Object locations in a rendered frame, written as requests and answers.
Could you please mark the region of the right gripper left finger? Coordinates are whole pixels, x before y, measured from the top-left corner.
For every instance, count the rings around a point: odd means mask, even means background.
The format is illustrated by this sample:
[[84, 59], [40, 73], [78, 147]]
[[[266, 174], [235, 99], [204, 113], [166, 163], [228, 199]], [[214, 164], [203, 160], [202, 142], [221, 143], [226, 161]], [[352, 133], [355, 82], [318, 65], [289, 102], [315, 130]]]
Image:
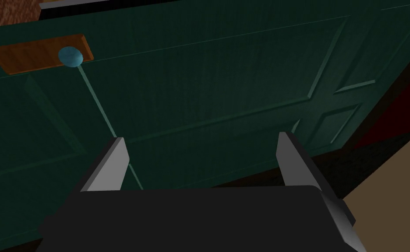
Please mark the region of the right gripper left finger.
[[89, 168], [81, 182], [80, 192], [119, 191], [129, 163], [124, 138], [112, 138]]

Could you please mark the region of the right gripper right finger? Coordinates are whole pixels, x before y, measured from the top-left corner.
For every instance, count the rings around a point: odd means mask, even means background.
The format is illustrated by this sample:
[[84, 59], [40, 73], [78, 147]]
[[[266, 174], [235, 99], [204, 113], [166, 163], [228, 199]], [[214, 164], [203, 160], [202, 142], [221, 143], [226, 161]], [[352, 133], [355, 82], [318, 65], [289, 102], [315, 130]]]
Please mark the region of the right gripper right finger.
[[287, 132], [279, 133], [276, 159], [286, 186], [314, 186], [321, 190], [321, 186]]

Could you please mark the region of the dark green panelled door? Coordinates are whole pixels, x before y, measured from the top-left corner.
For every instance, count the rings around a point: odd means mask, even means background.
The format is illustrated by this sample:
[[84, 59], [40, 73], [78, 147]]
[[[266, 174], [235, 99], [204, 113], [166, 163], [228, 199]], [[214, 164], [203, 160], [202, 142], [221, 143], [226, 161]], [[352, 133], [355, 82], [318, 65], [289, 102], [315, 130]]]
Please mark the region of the dark green panelled door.
[[0, 46], [83, 34], [78, 67], [0, 66], [0, 250], [39, 238], [113, 136], [124, 189], [277, 167], [292, 131], [341, 148], [410, 62], [410, 0], [179, 0], [0, 26]]

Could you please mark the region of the blue round door knob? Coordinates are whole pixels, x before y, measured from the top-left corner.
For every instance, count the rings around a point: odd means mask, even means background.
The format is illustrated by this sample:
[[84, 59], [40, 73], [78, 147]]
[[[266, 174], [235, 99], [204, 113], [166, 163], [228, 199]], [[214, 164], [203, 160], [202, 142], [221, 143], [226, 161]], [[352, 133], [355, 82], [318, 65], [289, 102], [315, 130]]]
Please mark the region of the blue round door knob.
[[58, 52], [58, 59], [66, 67], [78, 67], [83, 62], [82, 53], [75, 47], [63, 47]]

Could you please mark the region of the brown wooden knob plate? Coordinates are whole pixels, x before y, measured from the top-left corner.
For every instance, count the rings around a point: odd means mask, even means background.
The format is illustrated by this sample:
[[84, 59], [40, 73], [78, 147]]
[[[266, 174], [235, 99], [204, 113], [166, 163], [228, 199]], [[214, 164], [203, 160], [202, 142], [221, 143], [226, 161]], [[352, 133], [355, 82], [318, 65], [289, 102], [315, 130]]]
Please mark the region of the brown wooden knob plate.
[[94, 59], [85, 36], [74, 34], [0, 46], [0, 66], [9, 75], [59, 67], [58, 52], [68, 46], [78, 49], [83, 61]]

